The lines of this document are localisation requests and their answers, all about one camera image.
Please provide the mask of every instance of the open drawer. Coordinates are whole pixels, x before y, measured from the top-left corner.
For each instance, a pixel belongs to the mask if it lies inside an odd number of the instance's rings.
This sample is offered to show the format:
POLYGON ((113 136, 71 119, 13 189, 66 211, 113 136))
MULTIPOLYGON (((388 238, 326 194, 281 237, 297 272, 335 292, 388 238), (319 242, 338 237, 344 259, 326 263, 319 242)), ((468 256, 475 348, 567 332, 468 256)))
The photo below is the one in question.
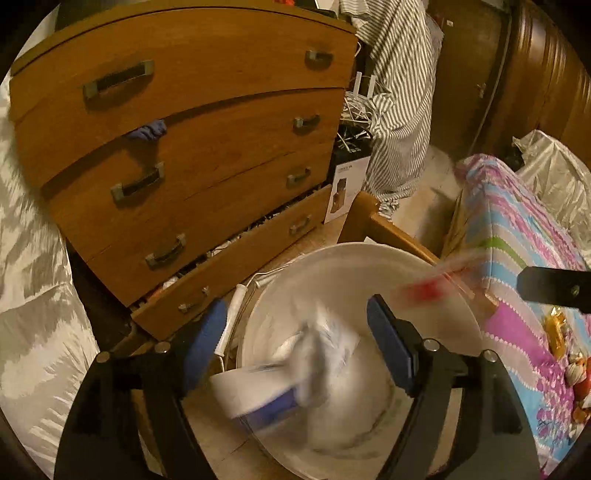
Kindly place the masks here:
POLYGON ((229 292, 307 232, 326 214, 330 186, 245 233, 220 253, 133 312, 132 319, 164 340, 202 312, 211 300, 229 292))

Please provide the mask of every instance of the box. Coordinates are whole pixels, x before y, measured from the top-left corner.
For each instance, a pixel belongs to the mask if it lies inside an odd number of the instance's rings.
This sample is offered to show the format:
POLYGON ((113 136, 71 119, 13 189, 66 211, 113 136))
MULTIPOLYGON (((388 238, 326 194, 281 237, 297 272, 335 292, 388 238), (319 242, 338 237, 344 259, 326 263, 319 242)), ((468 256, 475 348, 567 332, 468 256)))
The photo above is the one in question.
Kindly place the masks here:
POLYGON ((330 222, 349 211, 351 204, 363 187, 369 155, 335 166, 333 188, 324 222, 330 222))

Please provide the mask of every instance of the bolt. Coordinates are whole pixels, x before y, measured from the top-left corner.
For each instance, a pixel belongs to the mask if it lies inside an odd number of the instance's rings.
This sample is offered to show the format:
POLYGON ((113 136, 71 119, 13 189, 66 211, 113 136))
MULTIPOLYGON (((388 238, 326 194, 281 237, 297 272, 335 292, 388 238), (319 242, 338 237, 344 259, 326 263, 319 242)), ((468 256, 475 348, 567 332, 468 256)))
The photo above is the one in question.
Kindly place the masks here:
POLYGON ((484 350, 483 356, 484 356, 485 360, 487 360, 488 362, 490 362, 492 364, 495 363, 499 359, 499 356, 493 350, 484 350))
POLYGON ((111 354, 109 352, 101 352, 96 356, 95 360, 99 364, 104 364, 105 362, 109 361, 109 358, 111 358, 111 354))
POLYGON ((154 347, 154 352, 156 353, 166 353, 170 350, 170 343, 169 342, 158 342, 154 347))
POLYGON ((439 342, 432 338, 424 340, 423 346, 425 347, 425 350, 429 350, 430 352, 437 352, 440 347, 439 342))

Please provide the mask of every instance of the drawer handle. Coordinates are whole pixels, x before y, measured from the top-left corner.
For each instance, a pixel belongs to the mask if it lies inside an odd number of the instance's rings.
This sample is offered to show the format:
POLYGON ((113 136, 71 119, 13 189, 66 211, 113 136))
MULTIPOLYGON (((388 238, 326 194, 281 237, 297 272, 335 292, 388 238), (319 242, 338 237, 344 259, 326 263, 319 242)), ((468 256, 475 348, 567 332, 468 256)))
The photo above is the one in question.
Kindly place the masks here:
POLYGON ((290 235, 297 235, 298 233, 300 233, 304 228, 306 228, 308 226, 308 224, 310 223, 311 220, 312 220, 312 215, 308 215, 300 223, 297 223, 296 225, 292 225, 290 227, 290 235))
POLYGON ((135 180, 127 185, 123 185, 122 183, 118 183, 111 187, 111 195, 113 196, 113 200, 116 202, 120 202, 126 197, 133 195, 134 193, 140 191, 141 189, 147 187, 148 185, 152 185, 157 181, 164 178, 164 162, 157 163, 152 171, 148 173, 143 179, 135 180))
POLYGON ((177 242, 174 244, 168 252, 159 257, 156 257, 154 254, 149 254, 146 256, 146 263, 150 268, 158 268, 162 267, 164 264, 172 260, 176 257, 184 248, 187 240, 185 239, 184 233, 177 235, 177 242))
POLYGON ((178 310, 180 313, 188 313, 193 307, 197 305, 201 305, 207 297, 209 297, 209 287, 203 287, 201 289, 201 293, 203 293, 203 298, 195 303, 182 303, 178 306, 178 310))
POLYGON ((327 51, 306 51, 306 65, 312 69, 324 70, 330 67, 335 56, 327 51))
POLYGON ((312 169, 310 167, 306 167, 304 171, 298 175, 288 175, 287 176, 287 188, 292 188, 298 185, 300 182, 304 181, 308 178, 312 173, 312 169))
POLYGON ((128 82, 130 80, 146 77, 154 73, 154 61, 144 60, 139 62, 137 65, 129 67, 128 69, 121 70, 120 72, 109 73, 104 77, 85 84, 82 87, 84 98, 90 100, 97 96, 100 92, 107 90, 115 85, 128 82))
POLYGON ((313 115, 310 118, 294 118, 294 130, 298 133, 308 133, 314 130, 320 123, 320 115, 313 115))

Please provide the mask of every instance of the gray striped fabric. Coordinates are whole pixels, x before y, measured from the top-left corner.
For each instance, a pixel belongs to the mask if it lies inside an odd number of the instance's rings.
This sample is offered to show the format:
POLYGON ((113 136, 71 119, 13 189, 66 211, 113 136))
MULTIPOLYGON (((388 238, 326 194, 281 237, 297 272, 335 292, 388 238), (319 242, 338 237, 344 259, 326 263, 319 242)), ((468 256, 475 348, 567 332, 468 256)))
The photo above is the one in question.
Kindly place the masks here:
POLYGON ((374 141, 365 190, 389 217, 400 199, 412 195, 423 171, 443 33, 422 0, 340 0, 340 9, 371 47, 374 74, 386 90, 368 102, 374 141))

